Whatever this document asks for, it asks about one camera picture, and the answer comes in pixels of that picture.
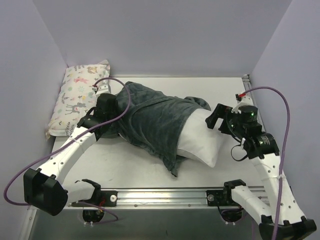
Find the white pillow insert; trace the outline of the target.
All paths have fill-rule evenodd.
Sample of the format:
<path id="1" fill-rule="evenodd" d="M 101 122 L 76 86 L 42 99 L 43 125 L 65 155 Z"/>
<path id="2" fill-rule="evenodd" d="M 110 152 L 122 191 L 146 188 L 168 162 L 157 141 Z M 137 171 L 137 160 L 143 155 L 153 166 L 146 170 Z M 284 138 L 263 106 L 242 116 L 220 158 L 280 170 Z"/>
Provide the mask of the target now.
<path id="1" fill-rule="evenodd" d="M 199 108 L 189 116 L 178 139 L 177 155 L 214 168 L 223 137 L 217 128 L 207 127 L 205 120 L 211 113 Z"/>

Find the zebra pillowcase with grey lining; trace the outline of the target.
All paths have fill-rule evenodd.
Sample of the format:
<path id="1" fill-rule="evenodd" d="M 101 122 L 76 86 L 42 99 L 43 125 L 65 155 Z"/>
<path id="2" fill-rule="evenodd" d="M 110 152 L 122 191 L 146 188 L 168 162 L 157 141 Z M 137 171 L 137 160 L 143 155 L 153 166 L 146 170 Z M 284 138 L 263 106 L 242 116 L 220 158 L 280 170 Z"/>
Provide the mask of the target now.
<path id="1" fill-rule="evenodd" d="M 184 159 L 177 155 L 183 127 L 195 110 L 210 110 L 210 105 L 199 97 L 167 96 L 132 81 L 125 83 L 116 100 L 117 112 L 125 114 L 112 123 L 113 129 L 130 144 L 162 160 L 176 177 Z"/>

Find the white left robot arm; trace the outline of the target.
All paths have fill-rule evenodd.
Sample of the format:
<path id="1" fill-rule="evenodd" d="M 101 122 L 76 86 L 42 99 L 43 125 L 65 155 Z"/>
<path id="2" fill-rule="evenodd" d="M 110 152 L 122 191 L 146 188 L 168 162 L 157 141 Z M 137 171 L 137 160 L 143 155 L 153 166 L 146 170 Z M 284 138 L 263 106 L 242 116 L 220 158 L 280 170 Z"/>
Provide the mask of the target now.
<path id="1" fill-rule="evenodd" d="M 76 180 L 65 184 L 71 168 L 95 144 L 110 125 L 104 124 L 115 118 L 118 108 L 116 96 L 103 93 L 96 106 L 80 119 L 67 141 L 37 169 L 29 168 L 23 175 L 23 191 L 26 203 L 52 215 L 59 214 L 66 205 L 85 201 L 90 206 L 102 201 L 101 185 L 89 180 Z"/>

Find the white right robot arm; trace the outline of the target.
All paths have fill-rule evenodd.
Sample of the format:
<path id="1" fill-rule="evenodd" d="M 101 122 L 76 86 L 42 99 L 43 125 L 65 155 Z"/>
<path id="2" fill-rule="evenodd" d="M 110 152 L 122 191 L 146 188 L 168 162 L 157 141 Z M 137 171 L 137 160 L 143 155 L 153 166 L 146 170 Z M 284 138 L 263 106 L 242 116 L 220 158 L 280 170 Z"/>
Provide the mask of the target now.
<path id="1" fill-rule="evenodd" d="M 315 221 L 300 209 L 280 169 L 281 155 L 276 140 L 258 123 L 258 108 L 246 104 L 231 108 L 219 103 L 206 118 L 207 127 L 213 129 L 218 119 L 222 119 L 219 131 L 239 140 L 245 157 L 258 172 L 269 204 L 254 195 L 240 179 L 224 183 L 222 200 L 243 207 L 258 224 L 263 240 L 303 240 L 315 232 Z"/>

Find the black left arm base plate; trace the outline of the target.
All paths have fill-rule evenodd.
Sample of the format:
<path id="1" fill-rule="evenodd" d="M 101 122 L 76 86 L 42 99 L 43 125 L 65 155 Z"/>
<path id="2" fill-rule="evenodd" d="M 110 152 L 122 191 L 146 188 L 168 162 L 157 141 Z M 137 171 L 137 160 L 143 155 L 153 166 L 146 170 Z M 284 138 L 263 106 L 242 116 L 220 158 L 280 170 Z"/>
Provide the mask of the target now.
<path id="1" fill-rule="evenodd" d="M 91 199 L 80 200 L 78 202 L 72 202 L 72 207 L 84 207 L 84 203 L 89 203 L 99 207 L 115 207 L 118 200 L 118 191 L 116 190 L 101 190 Z"/>

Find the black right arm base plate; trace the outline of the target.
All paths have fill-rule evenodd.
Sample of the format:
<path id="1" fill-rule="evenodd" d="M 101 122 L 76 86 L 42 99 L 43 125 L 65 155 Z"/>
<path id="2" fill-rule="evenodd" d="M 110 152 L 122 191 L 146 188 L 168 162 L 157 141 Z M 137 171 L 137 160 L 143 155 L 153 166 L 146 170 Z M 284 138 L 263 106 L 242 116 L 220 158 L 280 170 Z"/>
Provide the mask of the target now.
<path id="1" fill-rule="evenodd" d="M 206 202 L 210 207 L 238 207 L 239 204 L 222 189 L 206 191 Z"/>

